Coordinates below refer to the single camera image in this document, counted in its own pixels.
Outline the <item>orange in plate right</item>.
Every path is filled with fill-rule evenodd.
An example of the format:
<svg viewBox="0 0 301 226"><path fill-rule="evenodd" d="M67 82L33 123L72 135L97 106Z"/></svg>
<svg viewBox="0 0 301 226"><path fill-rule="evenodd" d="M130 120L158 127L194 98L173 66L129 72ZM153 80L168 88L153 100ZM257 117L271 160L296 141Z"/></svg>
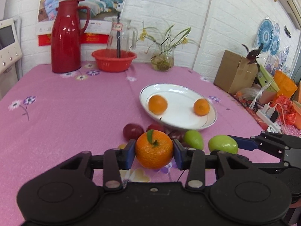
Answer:
<svg viewBox="0 0 301 226"><path fill-rule="evenodd" d="M195 101L193 110L196 115L205 116L210 112L210 104L206 99L200 98Z"/></svg>

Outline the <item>large red plum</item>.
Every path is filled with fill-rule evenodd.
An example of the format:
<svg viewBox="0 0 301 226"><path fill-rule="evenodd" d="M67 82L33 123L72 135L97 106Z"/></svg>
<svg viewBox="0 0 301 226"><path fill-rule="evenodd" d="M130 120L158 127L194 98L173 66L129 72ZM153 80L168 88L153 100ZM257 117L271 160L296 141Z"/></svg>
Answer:
<svg viewBox="0 0 301 226"><path fill-rule="evenodd" d="M127 124L124 126L122 133L127 141L137 140L144 133L144 129L138 124Z"/></svg>

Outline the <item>small green apple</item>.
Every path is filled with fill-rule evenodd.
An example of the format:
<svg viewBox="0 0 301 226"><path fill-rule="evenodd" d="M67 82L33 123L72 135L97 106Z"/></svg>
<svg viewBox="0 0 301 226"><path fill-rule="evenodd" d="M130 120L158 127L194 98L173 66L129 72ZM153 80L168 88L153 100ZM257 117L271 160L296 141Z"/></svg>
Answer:
<svg viewBox="0 0 301 226"><path fill-rule="evenodd" d="M192 148L203 150L204 149L204 140L200 132L196 130L189 130L184 134L184 142Z"/></svg>

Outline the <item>cardboard box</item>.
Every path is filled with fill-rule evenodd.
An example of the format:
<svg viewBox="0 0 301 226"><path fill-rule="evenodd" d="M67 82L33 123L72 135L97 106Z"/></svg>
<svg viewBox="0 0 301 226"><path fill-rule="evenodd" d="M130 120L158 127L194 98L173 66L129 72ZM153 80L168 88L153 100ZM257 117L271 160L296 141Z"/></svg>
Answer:
<svg viewBox="0 0 301 226"><path fill-rule="evenodd" d="M245 57L225 50L214 85L226 93L235 95L244 88L251 88L257 73L256 63L249 64Z"/></svg>

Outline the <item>red plastic basket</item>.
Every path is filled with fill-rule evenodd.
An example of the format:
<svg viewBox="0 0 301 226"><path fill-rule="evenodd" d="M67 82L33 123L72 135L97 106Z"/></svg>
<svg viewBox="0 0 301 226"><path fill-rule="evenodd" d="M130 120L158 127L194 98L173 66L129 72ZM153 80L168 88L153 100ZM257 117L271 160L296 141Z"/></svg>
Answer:
<svg viewBox="0 0 301 226"><path fill-rule="evenodd" d="M117 50L95 50L91 56L95 58L98 69L108 73L119 73L128 70L137 54L131 51L121 50L121 57L117 57Z"/></svg>

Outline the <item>yellow-brown kiwi on table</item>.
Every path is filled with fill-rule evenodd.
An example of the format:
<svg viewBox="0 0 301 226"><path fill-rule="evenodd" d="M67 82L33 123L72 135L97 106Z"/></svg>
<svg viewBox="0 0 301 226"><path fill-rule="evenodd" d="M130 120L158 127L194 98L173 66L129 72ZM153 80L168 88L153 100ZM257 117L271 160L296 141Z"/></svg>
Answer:
<svg viewBox="0 0 301 226"><path fill-rule="evenodd" d="M118 148L122 150L122 149L124 149L126 146L127 146L127 144L124 143L124 144L120 144L120 145L118 146Z"/></svg>

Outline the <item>clear glass pitcher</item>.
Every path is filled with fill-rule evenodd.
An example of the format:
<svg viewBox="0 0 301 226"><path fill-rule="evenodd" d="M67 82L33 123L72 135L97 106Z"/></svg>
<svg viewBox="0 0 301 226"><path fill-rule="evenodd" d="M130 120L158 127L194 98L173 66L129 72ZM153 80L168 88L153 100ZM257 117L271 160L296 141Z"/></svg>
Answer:
<svg viewBox="0 0 301 226"><path fill-rule="evenodd" d="M136 48L138 39L138 30L131 26L130 19L120 19L120 47L121 50L134 50ZM116 50L117 49L117 38L116 38L116 24L117 17L112 19L112 27L109 34L107 49Z"/></svg>

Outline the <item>orange paper bag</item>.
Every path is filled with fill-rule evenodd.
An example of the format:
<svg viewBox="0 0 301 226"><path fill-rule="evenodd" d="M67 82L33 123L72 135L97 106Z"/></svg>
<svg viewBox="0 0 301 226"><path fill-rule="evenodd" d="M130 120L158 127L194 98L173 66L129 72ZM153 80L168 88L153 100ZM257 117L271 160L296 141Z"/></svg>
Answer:
<svg viewBox="0 0 301 226"><path fill-rule="evenodd" d="M274 74L274 81L279 87L277 96L284 95L291 98L297 91L297 85L283 72L276 70Z"/></svg>

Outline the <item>orange in plate left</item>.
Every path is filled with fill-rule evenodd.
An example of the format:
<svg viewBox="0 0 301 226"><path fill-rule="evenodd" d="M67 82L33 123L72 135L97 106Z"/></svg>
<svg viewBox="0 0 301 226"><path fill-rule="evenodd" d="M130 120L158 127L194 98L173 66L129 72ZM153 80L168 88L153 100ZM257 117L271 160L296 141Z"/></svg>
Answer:
<svg viewBox="0 0 301 226"><path fill-rule="evenodd" d="M154 95L148 101L148 109L155 115L163 114L167 108L167 100L160 95Z"/></svg>

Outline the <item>pink floral tablecloth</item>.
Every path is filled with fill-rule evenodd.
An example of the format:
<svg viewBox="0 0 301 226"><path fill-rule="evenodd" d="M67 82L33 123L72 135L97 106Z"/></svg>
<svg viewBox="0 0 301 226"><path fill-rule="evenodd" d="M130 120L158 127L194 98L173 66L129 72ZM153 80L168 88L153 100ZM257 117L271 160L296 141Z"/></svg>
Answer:
<svg viewBox="0 0 301 226"><path fill-rule="evenodd" d="M1 225L22 224L16 195L25 182L81 151L97 155L123 146L129 123L152 124L139 93L156 83L182 85L210 99L217 121L201 132L205 142L216 135L261 132L231 96L185 67L163 73L133 63L122 73L105 73L85 62L75 73L58 75L49 65L38 65L1 100Z"/></svg>

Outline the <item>glass vase with plant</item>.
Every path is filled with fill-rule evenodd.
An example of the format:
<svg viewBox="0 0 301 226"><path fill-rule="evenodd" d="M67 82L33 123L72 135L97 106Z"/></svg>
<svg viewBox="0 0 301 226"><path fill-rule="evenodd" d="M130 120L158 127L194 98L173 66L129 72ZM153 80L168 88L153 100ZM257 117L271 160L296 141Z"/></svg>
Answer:
<svg viewBox="0 0 301 226"><path fill-rule="evenodd" d="M148 40L151 42L145 53L147 54L151 47L155 50L150 58L150 64L156 71L167 72L174 67L174 50L181 46L192 44L200 47L200 43L189 37L191 27L186 27L176 33L173 33L175 24L167 24L165 30L160 30L155 26L142 25L142 30L137 39L140 42Z"/></svg>

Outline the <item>orange mandarin with leaf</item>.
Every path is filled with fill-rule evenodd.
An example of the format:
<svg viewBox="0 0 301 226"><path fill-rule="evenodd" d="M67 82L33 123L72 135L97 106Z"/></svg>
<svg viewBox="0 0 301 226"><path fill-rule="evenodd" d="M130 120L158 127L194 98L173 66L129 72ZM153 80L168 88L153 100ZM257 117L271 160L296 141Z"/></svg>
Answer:
<svg viewBox="0 0 301 226"><path fill-rule="evenodd" d="M173 158L173 141L164 132L148 130L137 139L135 155L143 167L161 169Z"/></svg>

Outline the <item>large green mango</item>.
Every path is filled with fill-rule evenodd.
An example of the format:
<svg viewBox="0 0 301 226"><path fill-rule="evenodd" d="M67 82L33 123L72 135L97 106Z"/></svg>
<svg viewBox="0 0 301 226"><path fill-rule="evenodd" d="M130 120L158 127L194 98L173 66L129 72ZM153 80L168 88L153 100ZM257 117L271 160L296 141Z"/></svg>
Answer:
<svg viewBox="0 0 301 226"><path fill-rule="evenodd" d="M216 135L212 137L208 142L208 148L210 152L219 150L232 154L237 154L239 149L237 142L228 135Z"/></svg>

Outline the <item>red thermos jug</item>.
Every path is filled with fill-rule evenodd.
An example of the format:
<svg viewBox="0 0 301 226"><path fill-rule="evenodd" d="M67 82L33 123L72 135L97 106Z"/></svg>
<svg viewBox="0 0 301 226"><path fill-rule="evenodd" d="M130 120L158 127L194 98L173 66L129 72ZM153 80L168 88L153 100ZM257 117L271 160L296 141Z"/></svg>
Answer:
<svg viewBox="0 0 301 226"><path fill-rule="evenodd" d="M81 0L66 0L56 8L57 16L51 33L51 66L54 73L68 73L81 68L80 36L90 20L90 8ZM87 11L84 27L80 27L79 10Z"/></svg>

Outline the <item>black stirring stick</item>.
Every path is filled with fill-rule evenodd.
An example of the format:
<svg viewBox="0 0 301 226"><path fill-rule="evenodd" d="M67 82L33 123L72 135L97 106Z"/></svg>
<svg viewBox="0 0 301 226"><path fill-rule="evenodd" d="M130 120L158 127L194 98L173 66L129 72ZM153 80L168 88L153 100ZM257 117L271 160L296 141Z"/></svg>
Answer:
<svg viewBox="0 0 301 226"><path fill-rule="evenodd" d="M117 58L121 56L121 47L120 47L120 12L117 13L117 24L116 24L116 38L117 38Z"/></svg>

